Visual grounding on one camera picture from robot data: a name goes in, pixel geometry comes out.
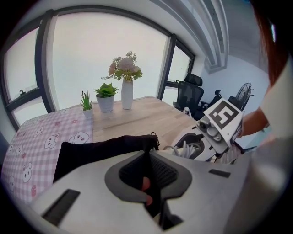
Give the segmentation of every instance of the potted plant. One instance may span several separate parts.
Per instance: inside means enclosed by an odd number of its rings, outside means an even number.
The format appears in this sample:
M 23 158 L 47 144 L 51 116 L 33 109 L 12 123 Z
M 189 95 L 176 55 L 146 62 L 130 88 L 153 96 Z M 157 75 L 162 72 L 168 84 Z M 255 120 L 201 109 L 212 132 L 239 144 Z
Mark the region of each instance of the potted plant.
M 81 94 L 81 105 L 83 107 L 83 114 L 86 118 L 92 117 L 92 101 L 90 101 L 90 95 L 89 93 L 85 93 L 82 91 Z
M 133 80 L 142 77 L 142 72 L 135 65 L 136 54 L 132 51 L 126 54 L 125 58 L 114 58 L 109 68 L 109 75 L 102 79 L 115 78 L 120 80 L 123 78 L 121 100 L 123 109 L 131 109 L 133 100 Z
M 107 85 L 105 83 L 95 90 L 98 104 L 100 106 L 101 112 L 111 112 L 114 106 L 114 96 L 118 89 L 112 86 L 112 83 Z

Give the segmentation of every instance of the person's arm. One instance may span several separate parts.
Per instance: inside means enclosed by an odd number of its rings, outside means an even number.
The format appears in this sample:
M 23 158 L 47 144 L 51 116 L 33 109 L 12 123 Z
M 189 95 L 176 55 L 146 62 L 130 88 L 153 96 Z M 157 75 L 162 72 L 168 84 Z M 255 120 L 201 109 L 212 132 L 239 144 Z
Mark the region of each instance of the person's arm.
M 268 124 L 268 121 L 260 109 L 260 107 L 243 117 L 243 127 L 238 138 L 246 135 L 254 134 L 262 129 Z

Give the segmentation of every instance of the pink flower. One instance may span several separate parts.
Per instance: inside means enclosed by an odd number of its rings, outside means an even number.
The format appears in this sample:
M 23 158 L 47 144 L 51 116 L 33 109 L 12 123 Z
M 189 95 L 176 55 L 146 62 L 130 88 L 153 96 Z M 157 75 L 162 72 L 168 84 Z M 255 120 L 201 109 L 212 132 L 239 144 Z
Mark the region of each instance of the pink flower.
M 108 74 L 113 75 L 115 73 L 115 68 L 109 68 Z
M 138 72 L 140 69 L 141 69 L 140 67 L 135 66 L 133 69 L 133 72 Z
M 115 63 L 112 63 L 111 65 L 110 65 L 110 68 L 116 68 L 116 64 Z
M 130 58 L 123 58 L 119 62 L 119 68 L 123 71 L 130 70 L 132 71 L 134 69 L 134 63 Z

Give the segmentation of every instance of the large window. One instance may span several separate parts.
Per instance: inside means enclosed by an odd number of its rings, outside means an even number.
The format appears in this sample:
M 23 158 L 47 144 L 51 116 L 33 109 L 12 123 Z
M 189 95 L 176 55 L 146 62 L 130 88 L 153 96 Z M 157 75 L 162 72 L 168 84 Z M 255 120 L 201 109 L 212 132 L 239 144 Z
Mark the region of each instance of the large window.
M 183 81 L 187 75 L 189 64 L 190 57 L 175 46 L 168 81 Z
M 35 46 L 38 28 L 20 38 L 5 54 L 4 73 L 8 99 L 37 87 L 35 75 Z
M 117 86 L 115 100 L 121 99 L 122 80 L 102 80 L 114 57 L 129 51 L 137 55 L 142 78 L 134 81 L 133 97 L 157 96 L 167 36 L 141 22 L 106 13 L 74 13 L 59 16 L 53 42 L 53 77 L 49 77 L 55 106 L 60 109 L 80 103 L 82 91 L 103 82 Z
M 0 55 L 0 93 L 14 129 L 80 104 L 82 91 L 96 101 L 94 89 L 103 82 L 119 88 L 115 100 L 120 100 L 122 80 L 101 77 L 108 75 L 113 58 L 129 51 L 136 53 L 143 73 L 134 81 L 133 97 L 162 99 L 167 87 L 163 100 L 171 105 L 176 81 L 191 71 L 195 56 L 159 24 L 118 8 L 76 6 L 49 10 L 24 25 Z

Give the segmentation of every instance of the window frame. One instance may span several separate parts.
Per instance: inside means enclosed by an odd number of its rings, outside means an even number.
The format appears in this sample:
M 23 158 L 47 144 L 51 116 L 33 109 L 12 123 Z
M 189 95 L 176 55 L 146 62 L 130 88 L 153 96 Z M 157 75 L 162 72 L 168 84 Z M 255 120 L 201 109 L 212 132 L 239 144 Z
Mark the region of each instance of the window frame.
M 159 24 L 155 23 L 154 21 L 136 14 L 131 11 L 123 10 L 117 7 L 111 6 L 101 6 L 101 5 L 78 5 L 78 6 L 70 6 L 61 8 L 58 10 L 48 10 L 43 15 L 33 19 L 22 28 L 20 28 L 17 32 L 11 34 L 8 39 L 6 40 L 2 50 L 0 51 L 0 94 L 1 98 L 5 107 L 5 111 L 7 116 L 12 123 L 14 129 L 17 131 L 19 126 L 17 121 L 14 119 L 12 111 L 18 108 L 19 106 L 34 100 L 38 97 L 42 97 L 43 103 L 47 110 L 47 113 L 54 112 L 54 101 L 50 93 L 49 88 L 49 80 L 47 77 L 47 42 L 49 36 L 49 27 L 51 20 L 54 16 L 61 16 L 66 14 L 72 13 L 79 13 L 79 12 L 99 12 L 99 13 L 109 13 L 119 16 L 125 16 L 127 18 L 142 22 L 152 28 L 158 30 L 159 32 L 163 33 L 164 35 L 170 38 L 169 46 L 167 47 L 167 56 L 165 62 L 163 64 L 163 72 L 161 77 L 161 82 L 159 86 L 159 91 L 157 98 L 162 99 L 163 93 L 166 86 L 176 86 L 176 84 L 169 84 L 167 82 L 168 75 L 170 72 L 170 67 L 172 63 L 172 57 L 174 53 L 175 45 L 181 49 L 187 56 L 190 57 L 190 64 L 188 68 L 188 72 L 191 72 L 195 55 L 191 52 L 190 49 L 180 41 L 175 34 L 172 34 L 164 27 L 160 26 Z M 4 73 L 4 56 L 5 53 L 16 43 L 20 38 L 31 32 L 32 30 L 38 29 L 36 45 L 35 45 L 35 75 L 36 75 L 36 82 L 37 88 L 26 92 L 24 95 L 14 99 L 13 101 L 9 102 L 6 85 L 5 85 L 5 73 Z
M 169 46 L 168 46 L 168 49 L 167 49 L 168 53 L 167 53 L 167 56 L 166 56 L 166 62 L 165 62 L 164 71 L 163 71 L 163 77 L 162 77 L 162 80 L 161 80 L 161 84 L 160 84 L 159 92 L 158 92 L 158 96 L 157 96 L 157 98 L 160 99 L 160 100 L 163 99 L 163 95 L 164 95 L 164 91 L 165 91 L 166 87 L 178 88 L 178 83 L 177 82 L 168 81 L 175 46 L 177 46 L 183 53 L 185 53 L 190 58 L 187 73 L 191 73 L 192 69 L 193 69 L 193 64 L 194 64 L 194 61 L 195 61 L 195 55 L 177 37 L 176 34 L 172 34 L 171 39 L 170 39 L 170 43 L 169 43 Z

